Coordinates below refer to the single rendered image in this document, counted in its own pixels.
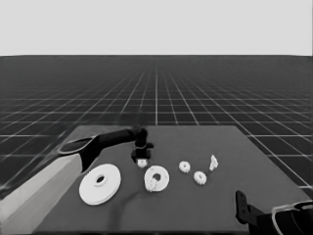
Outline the large thick white disc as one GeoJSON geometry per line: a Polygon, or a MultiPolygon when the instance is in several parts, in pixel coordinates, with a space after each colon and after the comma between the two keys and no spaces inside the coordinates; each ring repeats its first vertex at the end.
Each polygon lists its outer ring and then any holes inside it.
{"type": "Polygon", "coordinates": [[[79,196],[90,206],[108,201],[119,189],[121,174],[114,164],[100,164],[91,169],[81,180],[79,196]]]}

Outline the white round carrier with pins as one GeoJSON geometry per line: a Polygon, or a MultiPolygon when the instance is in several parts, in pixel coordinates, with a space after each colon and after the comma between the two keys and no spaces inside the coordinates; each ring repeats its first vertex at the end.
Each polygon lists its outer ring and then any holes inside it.
{"type": "Polygon", "coordinates": [[[169,183],[169,173],[163,166],[160,165],[152,165],[146,170],[144,175],[145,187],[146,182],[153,178],[157,181],[157,188],[154,192],[164,190],[169,183]]]}

